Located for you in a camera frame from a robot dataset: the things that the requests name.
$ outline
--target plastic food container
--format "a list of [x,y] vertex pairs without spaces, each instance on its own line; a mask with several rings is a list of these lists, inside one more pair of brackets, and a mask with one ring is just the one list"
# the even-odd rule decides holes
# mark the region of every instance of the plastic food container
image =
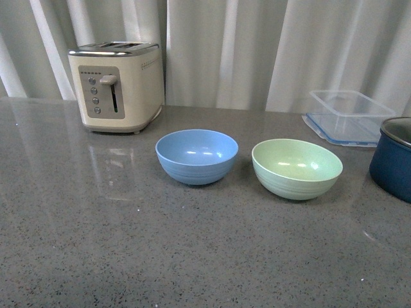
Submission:
[[383,122],[370,175],[388,193],[411,203],[411,117]]
[[315,90],[310,94],[322,110],[305,114],[304,121],[332,144],[376,147],[382,122],[395,116],[395,111],[357,91]]

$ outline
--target toaster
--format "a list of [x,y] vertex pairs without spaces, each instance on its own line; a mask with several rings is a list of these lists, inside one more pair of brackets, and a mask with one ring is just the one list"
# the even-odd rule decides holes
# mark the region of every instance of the toaster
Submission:
[[161,111],[158,44],[105,42],[69,50],[83,125],[94,132],[140,132]]

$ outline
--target toaster slot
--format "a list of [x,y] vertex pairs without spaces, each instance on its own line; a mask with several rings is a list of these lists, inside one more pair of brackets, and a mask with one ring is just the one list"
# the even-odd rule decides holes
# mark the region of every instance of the toaster slot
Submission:
[[112,43],[103,44],[103,45],[101,45],[100,47],[112,47],[112,46],[116,46],[116,45],[120,45],[120,44],[122,44],[122,43],[112,42]]
[[141,44],[140,43],[129,43],[129,44],[117,46],[117,48],[131,48],[131,47],[136,47],[138,45],[141,45]]

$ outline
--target blue pot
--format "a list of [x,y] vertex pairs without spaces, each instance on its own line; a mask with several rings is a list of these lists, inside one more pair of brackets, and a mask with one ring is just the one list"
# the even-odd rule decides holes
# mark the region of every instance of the blue pot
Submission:
[[388,193],[411,203],[411,117],[385,120],[380,132],[370,164],[371,178]]

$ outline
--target bowl rim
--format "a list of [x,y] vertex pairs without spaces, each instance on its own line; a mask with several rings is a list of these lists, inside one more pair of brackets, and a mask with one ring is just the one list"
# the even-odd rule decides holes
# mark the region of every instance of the bowl rim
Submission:
[[[292,141],[292,142],[296,142],[296,143],[305,143],[305,144],[309,144],[310,146],[314,146],[314,147],[316,147],[316,148],[320,148],[322,151],[325,151],[325,152],[330,153],[331,156],[333,156],[333,157],[335,157],[335,158],[337,159],[337,162],[338,162],[339,165],[340,165],[340,172],[338,172],[338,174],[335,175],[335,176],[331,176],[331,177],[328,177],[328,178],[323,178],[323,179],[321,179],[321,180],[303,180],[303,179],[300,179],[300,178],[292,178],[292,177],[290,177],[290,176],[280,175],[279,173],[276,173],[276,172],[273,172],[273,171],[271,171],[271,170],[268,170],[266,167],[264,167],[263,165],[261,165],[261,164],[256,160],[256,158],[255,158],[255,156],[254,156],[254,150],[255,150],[259,145],[261,145],[261,144],[263,144],[263,143],[273,142],[273,141]],[[251,151],[251,157],[252,157],[252,161],[255,162],[259,167],[263,168],[265,171],[267,171],[267,172],[269,172],[269,173],[271,173],[271,174],[273,174],[273,175],[279,176],[279,177],[281,177],[281,178],[285,178],[285,179],[288,179],[288,180],[299,181],[299,182],[319,183],[319,182],[325,182],[325,181],[333,180],[333,179],[335,179],[335,178],[338,178],[338,177],[341,175],[341,173],[342,173],[342,171],[343,171],[343,169],[344,169],[344,166],[343,166],[343,164],[342,164],[342,161],[341,161],[340,158],[339,158],[338,156],[336,156],[333,152],[327,150],[326,148],[323,148],[322,146],[319,146],[318,144],[311,143],[311,142],[308,142],[308,141],[298,140],[298,139],[278,138],[278,139],[269,139],[269,140],[261,141],[261,142],[257,143],[257,144],[253,147],[253,149],[252,149],[252,151]]]
[[[172,159],[169,159],[169,158],[165,157],[163,154],[161,154],[161,153],[159,152],[159,150],[158,150],[158,145],[159,145],[159,143],[160,143],[163,139],[165,139],[165,138],[167,138],[167,137],[169,137],[169,136],[171,136],[171,135],[175,135],[175,134],[179,134],[179,133],[184,133],[184,132],[190,132],[190,131],[217,133],[218,135],[224,136],[224,137],[228,138],[229,140],[231,140],[231,141],[235,144],[236,150],[234,151],[234,153],[233,153],[232,155],[230,155],[230,156],[227,157],[226,159],[224,159],[224,160],[222,160],[222,161],[220,161],[220,162],[217,162],[217,163],[215,163],[215,164],[185,164],[185,163],[182,163],[182,162],[176,162],[176,161],[174,161],[174,160],[172,160]],[[225,162],[233,159],[233,158],[237,155],[237,153],[238,153],[238,143],[234,140],[234,138],[226,135],[225,133],[217,132],[216,130],[204,130],[204,129],[201,129],[201,128],[193,128],[193,129],[188,129],[188,130],[177,130],[176,132],[171,132],[171,133],[168,133],[167,135],[162,136],[162,137],[157,141],[157,143],[155,144],[155,152],[156,152],[157,155],[160,156],[162,159],[164,159],[164,160],[166,160],[166,161],[168,161],[168,162],[172,162],[173,164],[180,165],[180,166],[188,166],[188,167],[217,166],[217,165],[219,165],[219,164],[223,164],[223,163],[225,163]]]

